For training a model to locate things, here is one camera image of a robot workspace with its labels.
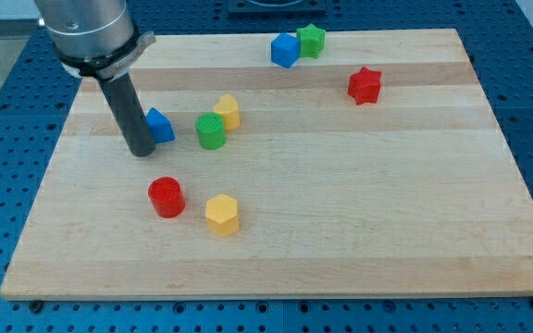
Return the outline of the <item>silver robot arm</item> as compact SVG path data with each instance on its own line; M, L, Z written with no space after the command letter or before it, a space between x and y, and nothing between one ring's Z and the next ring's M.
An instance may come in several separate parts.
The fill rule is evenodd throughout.
M155 42L139 31L126 0L36 0L65 70L76 78L116 80Z

